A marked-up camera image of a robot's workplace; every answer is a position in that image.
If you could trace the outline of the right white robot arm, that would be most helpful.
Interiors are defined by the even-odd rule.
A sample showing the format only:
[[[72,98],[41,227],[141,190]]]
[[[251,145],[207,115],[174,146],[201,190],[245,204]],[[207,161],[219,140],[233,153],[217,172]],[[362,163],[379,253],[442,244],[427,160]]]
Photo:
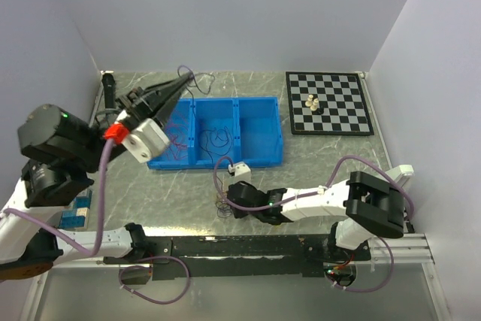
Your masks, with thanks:
[[[362,171],[330,187],[279,188],[263,192],[242,180],[228,187],[227,204],[236,218],[251,215],[277,226],[311,217],[343,217],[331,228],[328,251],[345,259],[372,238],[404,235],[404,198],[395,184]]]

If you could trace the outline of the blue white brick stack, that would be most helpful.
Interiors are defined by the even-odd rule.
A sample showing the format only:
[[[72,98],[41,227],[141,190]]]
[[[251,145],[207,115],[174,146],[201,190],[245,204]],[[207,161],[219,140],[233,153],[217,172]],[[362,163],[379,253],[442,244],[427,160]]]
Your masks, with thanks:
[[[80,192],[73,202],[62,212],[58,228],[64,230],[81,229],[88,226],[92,201],[92,189]]]

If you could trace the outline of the cream chess piece right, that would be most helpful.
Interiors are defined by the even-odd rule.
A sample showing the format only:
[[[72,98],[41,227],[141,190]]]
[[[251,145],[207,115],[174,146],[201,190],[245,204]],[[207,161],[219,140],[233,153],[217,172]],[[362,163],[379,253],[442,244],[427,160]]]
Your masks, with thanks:
[[[319,109],[319,99],[315,98],[312,103],[311,103],[311,106],[310,106],[310,110],[312,112],[315,112]]]

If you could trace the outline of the black and white chessboard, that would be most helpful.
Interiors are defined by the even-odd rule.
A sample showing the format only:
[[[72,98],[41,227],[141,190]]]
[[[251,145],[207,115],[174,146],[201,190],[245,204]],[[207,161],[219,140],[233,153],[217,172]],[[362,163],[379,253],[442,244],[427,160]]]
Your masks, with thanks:
[[[293,135],[374,134],[358,74],[287,71],[286,90]],[[322,115],[305,106],[309,94],[319,99]]]

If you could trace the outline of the cream chess piece left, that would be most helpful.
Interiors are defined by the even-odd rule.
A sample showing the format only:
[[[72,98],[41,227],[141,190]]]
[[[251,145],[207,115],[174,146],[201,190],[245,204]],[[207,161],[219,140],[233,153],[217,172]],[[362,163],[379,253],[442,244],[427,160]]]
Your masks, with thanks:
[[[312,103],[313,103],[313,95],[309,94],[305,102],[305,106],[310,108],[312,106]]]

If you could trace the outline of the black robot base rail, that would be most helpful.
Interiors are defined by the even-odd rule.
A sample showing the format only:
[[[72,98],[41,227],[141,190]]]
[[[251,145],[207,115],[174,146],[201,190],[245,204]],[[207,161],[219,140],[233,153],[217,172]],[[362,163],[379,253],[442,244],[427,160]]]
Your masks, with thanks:
[[[328,235],[147,236],[146,241],[143,254],[105,257],[103,263],[127,266],[145,257],[173,256],[186,264],[191,277],[323,277],[325,265],[371,259],[366,241],[356,250],[342,250],[330,245]]]

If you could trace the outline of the cream chess piece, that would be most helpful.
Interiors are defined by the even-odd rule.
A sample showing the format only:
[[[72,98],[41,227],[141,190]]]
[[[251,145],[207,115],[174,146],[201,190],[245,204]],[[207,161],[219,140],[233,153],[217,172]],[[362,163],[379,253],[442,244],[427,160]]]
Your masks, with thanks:
[[[312,103],[313,103],[313,95],[309,94],[305,102],[305,106],[310,108],[312,106]]]
[[[319,99],[315,98],[312,103],[311,103],[311,106],[310,106],[310,110],[312,112],[315,112],[319,109]]]

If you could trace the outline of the black marker orange cap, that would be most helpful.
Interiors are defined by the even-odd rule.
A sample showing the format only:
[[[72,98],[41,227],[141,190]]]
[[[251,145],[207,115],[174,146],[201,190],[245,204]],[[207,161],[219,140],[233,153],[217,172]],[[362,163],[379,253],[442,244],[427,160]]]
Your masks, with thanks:
[[[104,106],[108,111],[116,109],[116,81],[112,73],[103,73],[101,83],[104,90]]]

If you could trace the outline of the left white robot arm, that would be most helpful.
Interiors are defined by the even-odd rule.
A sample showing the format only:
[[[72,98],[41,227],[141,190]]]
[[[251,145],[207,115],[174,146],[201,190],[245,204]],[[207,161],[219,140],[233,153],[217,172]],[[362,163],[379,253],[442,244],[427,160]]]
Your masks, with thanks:
[[[170,144],[165,125],[194,78],[187,72],[132,89],[116,100],[119,114],[109,126],[90,125],[54,104],[30,113],[17,131],[28,161],[1,211],[2,280],[29,279],[95,256],[134,263],[152,254],[141,226],[104,230],[103,203],[95,232],[63,232],[50,221],[93,185],[92,173],[98,173],[98,195],[104,197],[107,165],[119,155],[130,153],[142,163],[160,156]]]

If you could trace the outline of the blue three-compartment bin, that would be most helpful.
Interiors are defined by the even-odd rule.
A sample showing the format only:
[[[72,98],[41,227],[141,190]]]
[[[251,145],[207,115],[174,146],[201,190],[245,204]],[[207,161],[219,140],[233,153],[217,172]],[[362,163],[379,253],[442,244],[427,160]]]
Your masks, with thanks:
[[[283,134],[275,97],[185,98],[167,125],[169,148],[151,170],[212,169],[219,158],[251,168],[283,163]]]

